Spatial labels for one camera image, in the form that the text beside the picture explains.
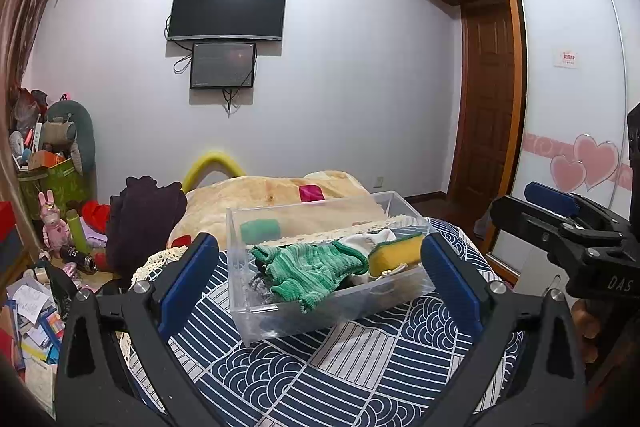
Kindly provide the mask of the person's right hand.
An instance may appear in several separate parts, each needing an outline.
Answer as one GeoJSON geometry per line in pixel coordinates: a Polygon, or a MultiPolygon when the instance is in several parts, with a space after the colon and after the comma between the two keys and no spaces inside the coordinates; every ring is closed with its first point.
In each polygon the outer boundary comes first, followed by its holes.
{"type": "Polygon", "coordinates": [[[612,306],[609,303],[591,299],[578,299],[572,306],[572,319],[582,361],[591,364],[597,361],[598,348],[596,339],[602,329],[602,321],[611,314],[612,306]]]}

